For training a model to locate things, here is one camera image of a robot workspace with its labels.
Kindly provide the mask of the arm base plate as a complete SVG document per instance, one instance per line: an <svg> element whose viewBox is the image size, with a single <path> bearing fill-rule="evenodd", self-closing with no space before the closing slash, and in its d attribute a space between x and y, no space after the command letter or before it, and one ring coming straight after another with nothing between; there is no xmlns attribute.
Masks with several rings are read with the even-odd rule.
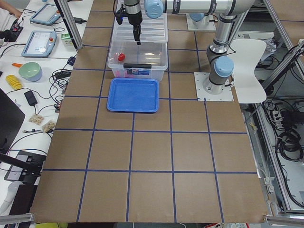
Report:
<svg viewBox="0 0 304 228"><path fill-rule="evenodd" d="M189 31L215 32L217 21L213 15L204 15L203 13L186 14L187 26Z"/></svg>
<svg viewBox="0 0 304 228"><path fill-rule="evenodd" d="M198 101L233 102L229 79L225 84L215 85L209 80L209 73L195 72L194 81Z"/></svg>

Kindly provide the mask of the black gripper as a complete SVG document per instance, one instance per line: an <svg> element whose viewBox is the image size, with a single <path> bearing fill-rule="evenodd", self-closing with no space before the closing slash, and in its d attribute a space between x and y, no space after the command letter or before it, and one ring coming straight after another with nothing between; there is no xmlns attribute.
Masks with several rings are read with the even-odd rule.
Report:
<svg viewBox="0 0 304 228"><path fill-rule="evenodd" d="M143 21L140 4L122 4L120 9L115 13L115 17L119 25L122 25L123 18L128 18L128 22L133 26L134 40L137 41L137 45L140 45L140 35L142 34L141 23Z"/></svg>

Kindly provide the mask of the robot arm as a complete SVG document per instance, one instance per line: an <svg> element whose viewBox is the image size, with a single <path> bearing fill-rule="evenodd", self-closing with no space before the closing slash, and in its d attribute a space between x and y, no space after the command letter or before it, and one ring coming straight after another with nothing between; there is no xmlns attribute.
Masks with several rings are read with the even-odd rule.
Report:
<svg viewBox="0 0 304 228"><path fill-rule="evenodd" d="M193 23L196 24L209 23L209 15L204 13L190 13L190 18L192 19Z"/></svg>
<svg viewBox="0 0 304 228"><path fill-rule="evenodd" d="M235 19L248 11L254 2L252 0L146 0L144 7L138 0L125 0L120 8L113 8L115 19L119 25L127 18L133 26L135 42L140 45L142 11L156 19L164 13L203 13L209 15L219 13L218 26L213 42L207 49L207 58L211 72L203 82L204 90L212 95L222 93L225 82L231 76L234 63L227 56L229 41L235 28Z"/></svg>

